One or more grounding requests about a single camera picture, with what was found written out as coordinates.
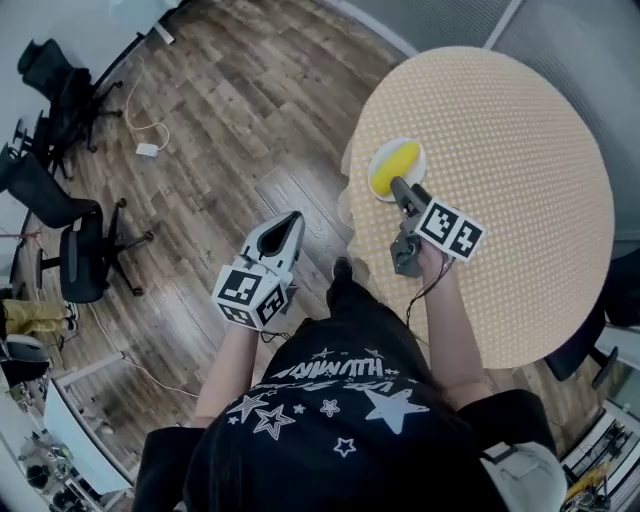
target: wooden floor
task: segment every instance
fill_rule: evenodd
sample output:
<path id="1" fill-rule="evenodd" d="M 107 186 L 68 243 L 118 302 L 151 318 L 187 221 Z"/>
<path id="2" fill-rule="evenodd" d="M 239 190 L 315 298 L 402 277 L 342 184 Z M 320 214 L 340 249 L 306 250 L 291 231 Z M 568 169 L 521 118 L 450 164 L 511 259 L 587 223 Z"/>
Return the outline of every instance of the wooden floor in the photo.
<path id="1" fill-rule="evenodd" d="M 282 329 L 326 316 L 331 265 L 353 236 L 336 213 L 346 186 L 339 162 L 367 97 L 399 60 L 367 30 L 310 0 L 194 0 L 166 25 L 176 42 L 147 38 L 116 70 L 113 79 L 125 87 L 109 102 L 124 105 L 142 57 L 131 120 L 165 123 L 166 150 L 155 159 L 135 155 L 140 141 L 161 144 L 163 131 L 134 134 L 123 119 L 107 119 L 96 127 L 99 151 L 76 151 L 75 180 L 64 184 L 99 200 L 106 215 L 126 197 L 130 233 L 153 229 L 153 243 L 122 258 L 146 295 L 132 297 L 113 276 L 101 301 L 80 306 L 80 335 L 62 354 L 51 350 L 58 368 L 123 350 L 166 385 L 197 394 L 223 335 L 209 300 L 217 273 L 260 221 L 297 209 L 307 224 L 295 270 L 300 290 Z M 38 226 L 32 221 L 30 229 Z M 50 255 L 57 243 L 57 233 L 43 230 Z M 27 245 L 20 254 L 31 295 L 35 250 Z M 45 276 L 41 295 L 59 296 L 57 271 Z M 260 345 L 256 379 L 276 348 Z M 558 383 L 539 363 L 489 378 L 496 389 L 538 393 L 564 452 L 597 413 L 594 370 L 587 364 Z M 73 393 L 105 410 L 115 428 L 105 442 L 128 467 L 147 432 L 187 423 L 195 404 L 124 363 L 79 381 Z"/>

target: white plate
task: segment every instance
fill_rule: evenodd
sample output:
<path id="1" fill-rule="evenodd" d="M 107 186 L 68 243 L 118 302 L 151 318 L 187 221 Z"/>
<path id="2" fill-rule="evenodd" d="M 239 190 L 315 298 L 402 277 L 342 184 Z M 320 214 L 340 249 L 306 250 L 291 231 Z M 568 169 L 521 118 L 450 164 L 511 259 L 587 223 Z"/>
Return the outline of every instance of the white plate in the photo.
<path id="1" fill-rule="evenodd" d="M 407 142 L 418 142 L 415 139 L 410 139 L 408 137 L 398 137 L 397 139 L 391 139 L 388 142 L 385 142 L 378 151 L 373 155 L 371 162 L 369 163 L 369 169 L 367 170 L 367 183 L 369 184 L 369 190 L 371 193 L 376 196 L 380 201 L 384 201 L 386 203 L 392 203 L 395 201 L 393 198 L 393 194 L 389 194 L 388 196 L 379 196 L 373 191 L 371 188 L 371 177 L 378 170 L 378 168 L 389 158 L 396 150 L 400 149 L 403 144 Z M 407 185 L 412 186 L 416 183 L 420 183 L 422 178 L 427 172 L 427 155 L 424 152 L 424 148 L 422 144 L 420 144 L 420 156 L 413 163 L 409 172 L 403 176 L 404 181 L 407 182 Z"/>

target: forearm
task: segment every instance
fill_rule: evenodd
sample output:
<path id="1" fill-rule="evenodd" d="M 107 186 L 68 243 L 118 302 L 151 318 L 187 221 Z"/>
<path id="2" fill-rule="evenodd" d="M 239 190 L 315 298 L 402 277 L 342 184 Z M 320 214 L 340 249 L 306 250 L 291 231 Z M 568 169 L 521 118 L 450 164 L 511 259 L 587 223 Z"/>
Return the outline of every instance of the forearm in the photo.
<path id="1" fill-rule="evenodd" d="M 488 396 L 480 350 L 453 269 L 426 296 L 434 378 L 454 407 Z"/>
<path id="2" fill-rule="evenodd" d="M 230 324 L 196 404 L 194 427 L 206 427 L 251 387 L 258 333 Z"/>

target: hand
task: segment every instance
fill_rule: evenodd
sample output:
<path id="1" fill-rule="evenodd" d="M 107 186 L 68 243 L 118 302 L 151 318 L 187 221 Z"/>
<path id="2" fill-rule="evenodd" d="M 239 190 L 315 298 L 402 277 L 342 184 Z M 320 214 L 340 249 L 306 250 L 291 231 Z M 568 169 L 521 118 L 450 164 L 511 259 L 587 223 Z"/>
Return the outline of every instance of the hand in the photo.
<path id="1" fill-rule="evenodd" d="M 444 253 L 435 245 L 423 238 L 420 239 L 420 252 L 418 253 L 418 265 L 422 269 L 422 279 L 425 283 L 431 283 L 442 270 Z"/>

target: round table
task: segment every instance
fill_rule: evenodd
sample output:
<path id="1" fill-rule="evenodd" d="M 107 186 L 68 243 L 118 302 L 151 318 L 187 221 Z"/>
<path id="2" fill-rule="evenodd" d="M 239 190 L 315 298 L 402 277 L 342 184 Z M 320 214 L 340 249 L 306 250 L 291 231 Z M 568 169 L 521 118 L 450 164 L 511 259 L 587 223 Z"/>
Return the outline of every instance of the round table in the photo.
<path id="1" fill-rule="evenodd" d="M 600 293 L 614 233 L 602 157 L 569 102 L 525 65 L 466 47 L 411 58 L 374 91 L 353 136 L 351 207 L 358 254 L 404 319 L 421 282 L 394 273 L 402 215 L 367 184 L 371 157 L 395 137 L 423 145 L 425 189 L 487 229 L 455 265 L 484 366 L 524 365 L 567 341 Z M 422 303 L 411 328 L 427 340 Z"/>

